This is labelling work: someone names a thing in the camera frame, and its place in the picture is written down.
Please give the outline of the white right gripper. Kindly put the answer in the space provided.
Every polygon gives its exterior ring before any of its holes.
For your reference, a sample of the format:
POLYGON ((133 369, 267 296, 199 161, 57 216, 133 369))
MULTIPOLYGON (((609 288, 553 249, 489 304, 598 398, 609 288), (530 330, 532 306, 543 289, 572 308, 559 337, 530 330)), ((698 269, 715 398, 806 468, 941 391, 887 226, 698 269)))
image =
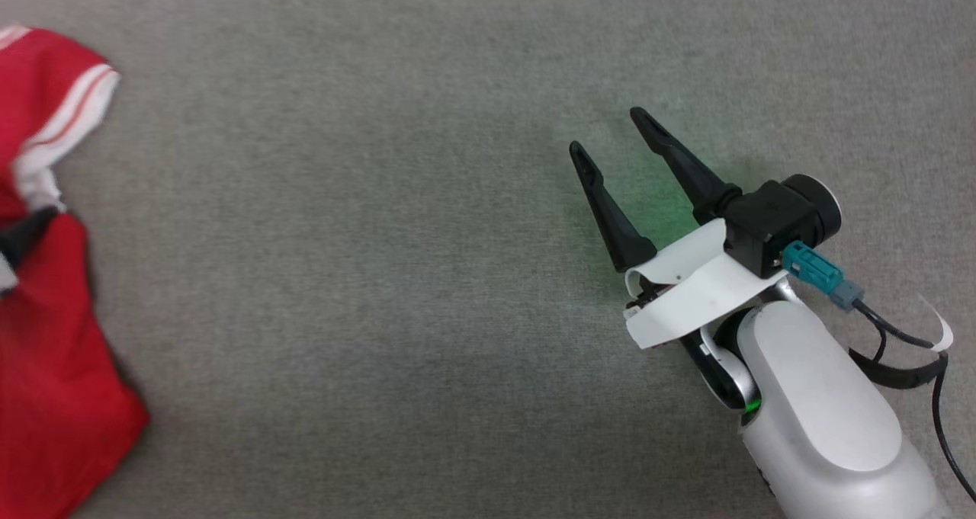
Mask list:
POLYGON ((704 225, 665 247, 639 234, 605 188, 602 172, 578 141, 569 145, 576 176, 615 271, 624 273, 634 303, 625 307, 625 328, 641 349, 672 341, 692 357, 712 394, 737 412, 759 404, 759 388, 745 363, 712 338, 710 325, 736 312, 785 278, 781 266, 760 278, 726 254, 721 219, 742 189, 719 178, 645 109, 631 107, 632 123, 648 148, 665 161, 704 225))

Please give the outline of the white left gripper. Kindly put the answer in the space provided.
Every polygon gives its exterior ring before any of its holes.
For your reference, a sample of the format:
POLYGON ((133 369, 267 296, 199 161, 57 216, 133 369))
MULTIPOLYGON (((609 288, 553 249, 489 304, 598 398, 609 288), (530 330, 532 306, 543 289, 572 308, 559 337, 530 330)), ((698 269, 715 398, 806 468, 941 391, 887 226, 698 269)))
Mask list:
POLYGON ((6 296, 18 285, 14 272, 29 251, 42 240, 51 222, 59 216, 59 207, 48 206, 32 211, 27 217, 1 232, 1 252, 6 263, 0 265, 0 294, 6 296))

